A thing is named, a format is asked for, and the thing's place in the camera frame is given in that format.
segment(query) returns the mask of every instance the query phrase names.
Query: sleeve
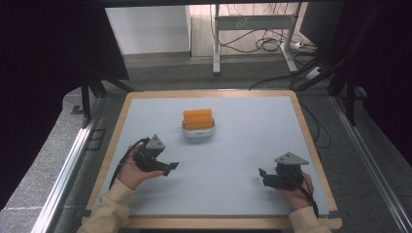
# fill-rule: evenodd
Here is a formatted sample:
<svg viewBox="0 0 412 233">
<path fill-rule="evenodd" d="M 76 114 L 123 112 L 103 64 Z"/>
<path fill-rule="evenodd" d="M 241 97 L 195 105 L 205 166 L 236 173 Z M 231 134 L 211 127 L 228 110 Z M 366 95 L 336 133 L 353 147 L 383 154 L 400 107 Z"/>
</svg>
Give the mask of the sleeve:
<svg viewBox="0 0 412 233">
<path fill-rule="evenodd" d="M 90 218 L 79 228 L 78 233 L 86 232 L 118 232 L 128 218 L 127 203 L 134 191 L 118 179 L 107 194 L 93 210 Z"/>
<path fill-rule="evenodd" d="M 299 209 L 289 215 L 295 233 L 330 233 L 330 229 L 321 225 L 313 207 Z"/>
</svg>

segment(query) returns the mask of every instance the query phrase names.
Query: human hand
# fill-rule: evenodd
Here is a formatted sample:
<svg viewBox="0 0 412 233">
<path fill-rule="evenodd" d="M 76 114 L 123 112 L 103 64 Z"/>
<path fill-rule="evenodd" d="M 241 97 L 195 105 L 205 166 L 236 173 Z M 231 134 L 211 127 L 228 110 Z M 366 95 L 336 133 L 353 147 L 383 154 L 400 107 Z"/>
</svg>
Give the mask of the human hand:
<svg viewBox="0 0 412 233">
<path fill-rule="evenodd" d="M 310 195 L 313 195 L 314 187 L 312 185 L 312 178 L 310 177 L 309 174 L 306 174 L 304 172 L 302 172 L 302 176 L 304 178 L 302 187 Z M 308 199 L 299 189 L 284 190 L 284 189 L 277 188 L 276 190 L 278 190 L 279 192 L 285 195 L 285 197 L 288 199 L 289 204 L 291 205 L 291 208 L 294 211 L 310 206 Z"/>
<path fill-rule="evenodd" d="M 133 154 L 141 147 L 143 147 L 143 144 L 139 144 L 133 149 L 121 166 L 118 175 L 118 180 L 132 190 L 136 189 L 137 186 L 149 178 L 160 177 L 163 175 L 163 171 L 143 172 L 136 166 L 133 161 Z"/>
</svg>

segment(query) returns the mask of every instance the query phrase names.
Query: orange object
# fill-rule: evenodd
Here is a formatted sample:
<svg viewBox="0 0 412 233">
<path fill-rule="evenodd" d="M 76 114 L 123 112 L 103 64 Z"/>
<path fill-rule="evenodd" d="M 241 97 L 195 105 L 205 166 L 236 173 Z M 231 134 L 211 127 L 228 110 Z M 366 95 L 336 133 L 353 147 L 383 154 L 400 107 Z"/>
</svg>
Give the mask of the orange object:
<svg viewBox="0 0 412 233">
<path fill-rule="evenodd" d="M 188 110 L 183 111 L 183 118 L 186 117 L 200 117 L 200 116 L 212 116 L 211 109 L 200 109 L 200 110 Z"/>
<path fill-rule="evenodd" d="M 212 122 L 212 116 L 185 117 L 185 125 Z"/>
<path fill-rule="evenodd" d="M 183 122 L 185 129 L 207 129 L 213 126 L 212 110 L 190 110 L 183 111 Z"/>
</svg>

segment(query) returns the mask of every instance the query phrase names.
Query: black device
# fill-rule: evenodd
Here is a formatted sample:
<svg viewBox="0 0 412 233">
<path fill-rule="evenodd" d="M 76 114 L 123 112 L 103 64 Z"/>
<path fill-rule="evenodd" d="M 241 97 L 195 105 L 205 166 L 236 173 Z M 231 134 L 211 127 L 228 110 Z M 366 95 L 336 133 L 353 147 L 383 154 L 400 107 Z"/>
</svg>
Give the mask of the black device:
<svg viewBox="0 0 412 233">
<path fill-rule="evenodd" d="M 165 164 L 156 160 L 156 158 L 164 151 L 166 146 L 160 141 L 156 134 L 145 143 L 144 146 L 139 148 L 133 155 L 133 161 L 136 166 L 144 171 L 163 171 L 163 176 L 167 177 L 171 170 L 175 170 L 179 165 L 178 162 Z"/>
<path fill-rule="evenodd" d="M 119 174 L 120 168 L 125 162 L 126 158 L 131 154 L 131 152 L 139 145 L 143 143 L 143 147 L 139 148 L 133 154 L 133 161 L 136 166 L 143 172 L 151 171 L 163 171 L 163 176 L 167 177 L 171 170 L 175 170 L 179 165 L 178 162 L 165 164 L 157 161 L 157 157 L 164 151 L 166 146 L 160 141 L 156 134 L 150 139 L 145 138 L 137 141 L 133 146 L 131 146 L 123 158 L 120 160 L 115 173 L 113 174 L 112 180 L 110 182 L 110 187 L 112 187 L 115 182 L 116 177 Z"/>
<path fill-rule="evenodd" d="M 309 164 L 305 159 L 294 153 L 287 152 L 275 159 L 276 175 L 268 175 L 264 170 L 258 169 L 260 176 L 263 178 L 263 184 L 277 189 L 295 190 L 299 189 L 307 198 L 309 204 L 313 207 L 316 217 L 319 216 L 318 205 L 313 199 L 312 193 L 306 191 L 302 184 L 305 181 L 302 175 L 300 165 Z"/>
</svg>

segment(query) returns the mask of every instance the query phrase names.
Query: wooden table border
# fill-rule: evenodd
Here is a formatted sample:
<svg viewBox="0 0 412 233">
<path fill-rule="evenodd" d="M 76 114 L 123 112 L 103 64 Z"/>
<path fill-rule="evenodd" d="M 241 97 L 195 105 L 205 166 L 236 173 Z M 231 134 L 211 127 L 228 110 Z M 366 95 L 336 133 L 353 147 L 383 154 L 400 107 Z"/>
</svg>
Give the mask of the wooden table border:
<svg viewBox="0 0 412 233">
<path fill-rule="evenodd" d="M 170 90 L 170 91 L 146 91 L 129 93 L 124 101 L 118 123 L 112 135 L 109 147 L 106 151 L 100 172 L 97 176 L 93 191 L 90 194 L 86 206 L 91 211 L 98 198 L 99 192 L 106 179 L 107 171 L 115 154 L 121 130 L 123 128 L 127 112 L 133 99 L 142 98 L 202 98 L 202 97 L 270 97 L 289 96 L 292 100 L 296 117 L 300 124 L 306 146 L 311 155 L 315 171 L 320 180 L 327 205 L 330 212 L 337 212 L 337 206 L 326 179 L 312 136 L 306 124 L 303 112 L 300 109 L 296 94 L 290 90 Z M 329 219 L 321 217 L 320 222 L 331 229 L 342 226 L 340 217 Z M 138 217 L 131 216 L 125 227 L 139 229 L 287 229 L 292 228 L 287 216 L 277 217 Z"/>
</svg>

